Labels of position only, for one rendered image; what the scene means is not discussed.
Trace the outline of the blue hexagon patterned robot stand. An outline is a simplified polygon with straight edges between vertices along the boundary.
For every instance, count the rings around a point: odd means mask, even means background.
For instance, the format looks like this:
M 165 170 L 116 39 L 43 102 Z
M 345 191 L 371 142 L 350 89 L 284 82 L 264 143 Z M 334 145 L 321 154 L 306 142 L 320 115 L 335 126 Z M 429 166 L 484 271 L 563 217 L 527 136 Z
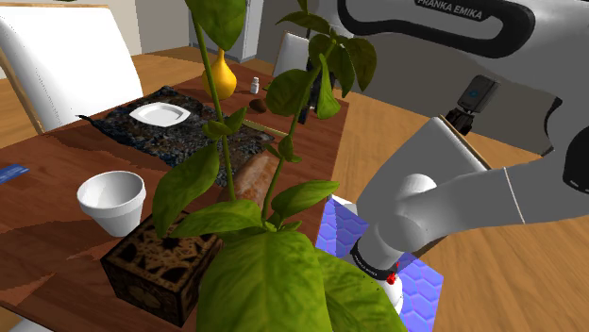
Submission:
M 336 257 L 348 254 L 368 223 L 342 206 L 343 199 L 332 196 L 324 207 L 315 246 Z M 444 277 L 412 254 L 399 259 L 395 286 L 402 295 L 395 307 L 409 332 L 433 332 Z

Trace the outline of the brown bread loaf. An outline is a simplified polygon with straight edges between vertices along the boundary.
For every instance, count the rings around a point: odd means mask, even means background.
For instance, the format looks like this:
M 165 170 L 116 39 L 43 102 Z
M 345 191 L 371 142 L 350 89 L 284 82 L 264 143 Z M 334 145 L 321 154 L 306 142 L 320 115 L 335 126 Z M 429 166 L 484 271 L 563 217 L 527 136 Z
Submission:
M 279 159 L 265 151 L 251 157 L 233 176 L 238 200 L 251 200 L 262 208 Z

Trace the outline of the yellow-green thin stick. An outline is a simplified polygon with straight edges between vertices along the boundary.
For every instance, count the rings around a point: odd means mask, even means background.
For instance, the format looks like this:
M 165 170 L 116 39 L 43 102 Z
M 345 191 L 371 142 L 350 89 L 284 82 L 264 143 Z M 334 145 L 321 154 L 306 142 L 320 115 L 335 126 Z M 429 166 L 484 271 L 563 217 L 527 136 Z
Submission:
M 288 136 L 287 133 L 284 133 L 282 131 L 276 130 L 276 129 L 271 128 L 271 127 L 264 126 L 262 124 L 257 124 L 255 122 L 252 122 L 252 121 L 249 121 L 249 120 L 243 120 L 243 125 L 246 125 L 246 126 L 248 126 L 250 128 L 253 128 L 253 129 L 256 129 L 256 130 L 259 130 L 259 131 L 267 132 L 267 133 L 270 133 L 270 134 L 273 134 L 273 135 L 278 135 L 280 137 L 286 137 L 286 136 Z

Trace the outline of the white foam cup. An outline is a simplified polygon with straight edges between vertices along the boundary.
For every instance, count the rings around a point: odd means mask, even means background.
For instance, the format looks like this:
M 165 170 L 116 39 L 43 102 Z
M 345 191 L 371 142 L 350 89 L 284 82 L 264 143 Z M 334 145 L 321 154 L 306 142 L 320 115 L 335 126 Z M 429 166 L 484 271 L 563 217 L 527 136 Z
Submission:
M 143 179 L 128 171 L 97 174 L 76 193 L 84 213 L 113 237 L 125 237 L 140 224 L 145 197 Z

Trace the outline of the wooden dining table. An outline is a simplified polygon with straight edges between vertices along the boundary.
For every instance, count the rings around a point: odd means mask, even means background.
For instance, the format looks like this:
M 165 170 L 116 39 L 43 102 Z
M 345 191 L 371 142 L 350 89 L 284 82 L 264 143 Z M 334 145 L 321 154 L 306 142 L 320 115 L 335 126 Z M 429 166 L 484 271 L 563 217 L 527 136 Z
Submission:
M 180 47 L 133 57 L 151 93 L 164 85 L 212 101 L 203 92 L 200 52 Z M 348 103 L 320 121 L 315 115 L 294 133 L 298 164 L 286 163 L 276 193 L 310 179 L 332 178 Z M 142 219 L 150 215 L 162 160 L 119 144 L 86 121 L 0 149 L 0 169 L 20 164 L 29 172 L 0 185 L 0 306 L 56 332 L 194 332 L 193 310 L 183 327 L 118 299 L 100 263 L 120 238 L 84 214 L 78 187 L 103 172 L 139 174 L 147 190 Z

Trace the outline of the yellow gourd vase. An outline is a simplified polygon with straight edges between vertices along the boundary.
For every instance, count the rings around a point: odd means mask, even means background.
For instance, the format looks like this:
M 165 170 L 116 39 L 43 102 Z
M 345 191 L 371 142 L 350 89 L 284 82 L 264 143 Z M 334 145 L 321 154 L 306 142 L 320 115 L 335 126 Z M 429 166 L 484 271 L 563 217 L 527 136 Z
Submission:
M 210 70 L 218 99 L 229 98 L 235 92 L 237 78 L 229 69 L 225 61 L 225 51 L 222 48 L 218 48 L 218 57 L 210 65 Z

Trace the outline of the green plant in patterned box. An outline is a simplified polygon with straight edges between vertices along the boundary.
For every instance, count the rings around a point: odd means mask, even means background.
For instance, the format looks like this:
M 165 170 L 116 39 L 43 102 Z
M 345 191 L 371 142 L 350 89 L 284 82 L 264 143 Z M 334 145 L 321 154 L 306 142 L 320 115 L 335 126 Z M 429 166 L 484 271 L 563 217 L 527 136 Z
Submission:
M 203 29 L 228 50 L 244 26 L 245 0 L 185 0 L 192 12 L 194 29 L 203 42 Z M 216 119 L 201 126 L 208 145 L 196 150 L 160 180 L 153 201 L 157 237 L 165 241 L 196 239 L 216 235 L 225 247 L 204 274 L 197 304 L 195 332 L 408 332 L 394 305 L 385 294 L 393 286 L 393 271 L 384 270 L 384 285 L 355 265 L 320 250 L 297 231 L 301 221 L 286 219 L 311 208 L 339 187 L 336 181 L 310 180 L 279 193 L 268 205 L 285 162 L 302 159 L 294 154 L 295 122 L 314 79 L 322 72 L 318 117 L 328 119 L 340 110 L 333 96 L 328 70 L 335 73 L 343 89 L 350 91 L 354 78 L 364 91 L 377 65 L 374 46 L 366 39 L 349 39 L 336 32 L 322 16 L 311 14 L 308 0 L 297 0 L 301 10 L 283 17 L 319 32 L 319 49 L 312 72 L 292 69 L 269 85 L 267 106 L 274 114 L 290 117 L 289 133 L 278 144 L 268 145 L 278 160 L 261 208 L 251 199 L 236 198 L 231 175 L 227 137 L 235 136 L 244 121 L 246 108 L 224 119 L 219 100 L 220 78 L 214 78 L 205 46 L 199 46 L 205 64 L 205 78 L 216 108 Z M 183 218 L 166 235 L 181 210 L 207 191 L 219 174 L 219 141 L 229 190 L 228 201 L 204 207 Z

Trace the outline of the black upright object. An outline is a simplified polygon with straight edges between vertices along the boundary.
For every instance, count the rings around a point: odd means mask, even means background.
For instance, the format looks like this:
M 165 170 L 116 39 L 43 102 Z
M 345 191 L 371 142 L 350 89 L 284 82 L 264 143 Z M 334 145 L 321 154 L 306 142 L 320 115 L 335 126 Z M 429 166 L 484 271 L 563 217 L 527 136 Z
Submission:
M 308 58 L 306 70 L 307 70 L 307 72 L 311 72 L 313 70 L 311 58 Z M 335 84 L 336 80 L 337 79 L 335 77 L 335 74 L 333 72 L 329 72 L 329 82 L 330 82 L 330 86 L 332 89 L 334 88 L 334 84 Z M 306 104 L 306 106 L 302 108 L 301 113 L 299 115 L 298 122 L 302 125 L 304 125 L 307 122 L 308 115 L 311 110 L 313 110 L 315 113 L 317 112 L 316 108 L 317 108 L 318 97 L 319 97 L 319 93 L 320 93 L 320 89 L 321 89 L 321 84 L 322 84 L 322 72 L 320 71 L 318 73 L 317 77 L 314 79 L 313 84 L 311 86 L 309 101 Z

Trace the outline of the white plate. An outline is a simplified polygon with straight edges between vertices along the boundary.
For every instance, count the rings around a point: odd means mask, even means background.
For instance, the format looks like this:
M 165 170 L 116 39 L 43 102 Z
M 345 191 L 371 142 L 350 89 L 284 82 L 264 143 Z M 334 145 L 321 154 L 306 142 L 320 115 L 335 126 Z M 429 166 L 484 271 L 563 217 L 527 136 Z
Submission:
M 162 102 L 147 104 L 129 113 L 130 117 L 141 123 L 159 127 L 180 124 L 190 115 L 191 112 L 185 108 Z

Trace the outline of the dark mottled place mat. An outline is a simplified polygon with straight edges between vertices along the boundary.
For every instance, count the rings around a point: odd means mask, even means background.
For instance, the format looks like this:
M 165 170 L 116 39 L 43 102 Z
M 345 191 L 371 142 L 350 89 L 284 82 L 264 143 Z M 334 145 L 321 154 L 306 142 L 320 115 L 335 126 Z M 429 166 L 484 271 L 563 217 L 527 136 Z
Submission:
M 155 102 L 185 108 L 190 115 L 182 123 L 169 127 L 144 124 L 130 116 L 136 108 Z M 81 118 L 115 141 L 176 167 L 194 152 L 212 143 L 203 133 L 202 126 L 209 120 L 216 120 L 217 114 L 214 108 L 197 99 L 164 86 L 126 106 L 115 108 L 103 119 L 93 120 L 87 116 Z M 237 133 L 227 138 L 231 171 L 239 171 L 250 158 L 262 153 L 265 146 L 274 140 L 270 134 L 242 125 Z

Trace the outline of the white cabinet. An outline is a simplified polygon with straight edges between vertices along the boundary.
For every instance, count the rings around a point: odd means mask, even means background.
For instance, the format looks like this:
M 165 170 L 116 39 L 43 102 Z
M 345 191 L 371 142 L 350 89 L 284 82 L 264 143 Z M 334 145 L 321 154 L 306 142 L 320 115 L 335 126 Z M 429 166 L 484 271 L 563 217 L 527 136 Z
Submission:
M 225 57 L 237 62 L 257 54 L 263 0 L 184 0 L 189 8 L 193 31 L 191 46 L 198 47 L 195 28 L 209 52 L 218 53 L 216 41 L 224 46 Z

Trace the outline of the blue card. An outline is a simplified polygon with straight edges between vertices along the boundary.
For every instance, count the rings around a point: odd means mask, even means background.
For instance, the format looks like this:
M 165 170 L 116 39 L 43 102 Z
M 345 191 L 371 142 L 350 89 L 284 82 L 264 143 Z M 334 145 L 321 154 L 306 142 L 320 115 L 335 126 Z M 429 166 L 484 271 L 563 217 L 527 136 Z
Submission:
M 25 174 L 29 171 L 28 168 L 19 165 L 19 164 L 12 164 L 5 168 L 0 169 L 0 184 L 6 183 L 11 179 L 18 177 L 22 174 Z

